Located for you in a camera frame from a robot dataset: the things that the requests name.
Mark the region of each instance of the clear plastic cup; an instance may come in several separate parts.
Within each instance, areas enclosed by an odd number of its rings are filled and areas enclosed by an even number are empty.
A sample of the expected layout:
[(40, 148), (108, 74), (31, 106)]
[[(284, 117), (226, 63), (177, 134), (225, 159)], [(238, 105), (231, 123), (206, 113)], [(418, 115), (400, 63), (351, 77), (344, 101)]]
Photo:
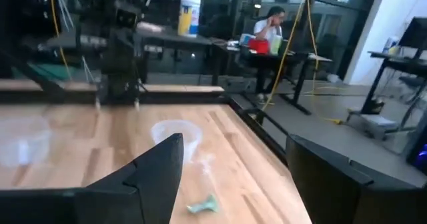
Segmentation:
[(183, 135), (183, 163), (191, 162), (191, 158), (203, 137), (201, 129), (192, 122), (185, 120), (160, 121), (151, 128), (151, 137), (155, 144), (161, 143), (174, 133), (182, 133)]
[(49, 154), (51, 130), (40, 116), (0, 119), (0, 165), (16, 167), (43, 161)]

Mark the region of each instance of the computer monitor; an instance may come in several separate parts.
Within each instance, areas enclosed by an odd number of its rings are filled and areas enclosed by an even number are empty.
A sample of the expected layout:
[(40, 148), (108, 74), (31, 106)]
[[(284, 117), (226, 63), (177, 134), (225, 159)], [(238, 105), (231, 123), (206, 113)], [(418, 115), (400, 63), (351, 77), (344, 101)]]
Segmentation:
[(420, 58), (422, 52), (427, 50), (427, 18), (414, 17), (401, 38), (399, 45), (418, 49), (414, 58)]

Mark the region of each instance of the red bag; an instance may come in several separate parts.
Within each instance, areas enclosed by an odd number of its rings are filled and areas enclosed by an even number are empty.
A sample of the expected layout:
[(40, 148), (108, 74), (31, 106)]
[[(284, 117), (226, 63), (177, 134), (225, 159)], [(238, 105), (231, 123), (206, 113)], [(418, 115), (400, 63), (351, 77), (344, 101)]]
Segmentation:
[(270, 44), (268, 43), (267, 40), (250, 39), (249, 48), (251, 50), (255, 50), (256, 53), (259, 53), (259, 54), (270, 53)]

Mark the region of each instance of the wooden table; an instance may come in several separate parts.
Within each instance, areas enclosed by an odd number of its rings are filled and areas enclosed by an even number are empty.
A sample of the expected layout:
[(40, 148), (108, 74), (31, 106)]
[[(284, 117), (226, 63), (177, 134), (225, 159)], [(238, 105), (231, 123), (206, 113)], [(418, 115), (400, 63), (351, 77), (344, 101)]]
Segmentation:
[[(150, 129), (158, 121), (185, 119), (202, 129), (203, 140), (192, 163), (183, 166), (171, 223), (310, 223), (288, 169), (227, 105), (141, 105), (139, 112), (133, 107), (0, 105), (0, 121), (32, 115), (49, 122), (48, 155), (30, 165), (0, 164), (0, 189), (86, 186), (153, 147)], [(187, 212), (187, 205), (209, 194), (218, 200), (219, 213)]]

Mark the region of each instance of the white wall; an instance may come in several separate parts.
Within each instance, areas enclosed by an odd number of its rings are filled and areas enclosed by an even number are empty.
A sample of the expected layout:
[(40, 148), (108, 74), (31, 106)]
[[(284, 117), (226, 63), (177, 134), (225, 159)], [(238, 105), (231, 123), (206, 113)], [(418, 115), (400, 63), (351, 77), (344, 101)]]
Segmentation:
[(368, 52), (382, 51), (391, 36), (401, 37), (414, 16), (427, 17), (427, 0), (375, 0), (344, 82), (371, 85), (381, 61)]

